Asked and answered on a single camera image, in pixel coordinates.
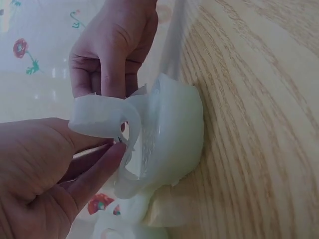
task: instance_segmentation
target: hand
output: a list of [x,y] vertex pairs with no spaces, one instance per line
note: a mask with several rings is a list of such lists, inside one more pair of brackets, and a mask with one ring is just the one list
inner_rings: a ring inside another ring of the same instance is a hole
[[66,238],[120,164],[126,146],[111,143],[74,133],[61,119],[0,124],[0,238]]
[[106,0],[70,54],[74,97],[125,98],[138,89],[137,72],[158,26],[157,0]]

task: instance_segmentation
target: wooden surface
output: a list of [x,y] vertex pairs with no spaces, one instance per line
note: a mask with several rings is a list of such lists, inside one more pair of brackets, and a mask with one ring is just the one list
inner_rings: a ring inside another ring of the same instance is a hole
[[156,192],[145,222],[186,223],[173,239],[319,238],[319,1],[159,5],[140,75],[198,87],[205,146],[195,172]]

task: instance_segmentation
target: translucent plastic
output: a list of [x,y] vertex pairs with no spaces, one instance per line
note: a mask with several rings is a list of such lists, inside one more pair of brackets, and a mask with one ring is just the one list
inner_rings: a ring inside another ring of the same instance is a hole
[[[154,191],[176,184],[199,163],[203,146],[203,107],[194,86],[164,74],[148,95],[116,99],[96,95],[75,100],[69,127],[82,134],[124,139],[123,122],[129,125],[128,147],[115,182],[121,214],[140,222]],[[138,173],[128,170],[134,164]]]

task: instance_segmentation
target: wood grain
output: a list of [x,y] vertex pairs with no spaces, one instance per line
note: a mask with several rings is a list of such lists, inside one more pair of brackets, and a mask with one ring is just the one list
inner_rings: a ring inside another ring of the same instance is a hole
[[319,1],[159,2],[172,19],[140,76],[197,86],[205,146],[145,222],[173,239],[319,238]]

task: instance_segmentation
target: flower print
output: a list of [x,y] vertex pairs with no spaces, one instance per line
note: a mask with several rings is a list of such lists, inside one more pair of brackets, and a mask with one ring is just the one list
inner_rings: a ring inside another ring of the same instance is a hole
[[88,203],[88,212],[90,215],[99,210],[105,210],[106,207],[112,203],[114,199],[109,198],[107,195],[101,193],[95,195]]
[[14,55],[17,58],[22,58],[28,51],[28,47],[28,43],[23,38],[19,39],[13,46]]
[[39,61],[37,59],[34,59],[30,52],[28,51],[29,45],[28,43],[23,39],[19,39],[15,42],[13,45],[13,53],[16,58],[23,58],[25,54],[29,55],[32,61],[32,67],[28,67],[26,70],[26,73],[28,75],[31,75],[37,71],[41,71],[39,68]]
[[121,214],[121,212],[120,212],[120,205],[118,205],[118,206],[114,209],[113,214],[114,214],[115,216],[118,216],[118,215]]
[[12,0],[10,4],[14,4],[15,6],[21,6],[21,2],[17,0]]
[[85,25],[75,17],[75,15],[79,15],[80,14],[80,10],[76,10],[70,13],[70,17],[75,20],[75,22],[73,23],[72,27],[73,28],[79,28],[80,26],[85,28]]

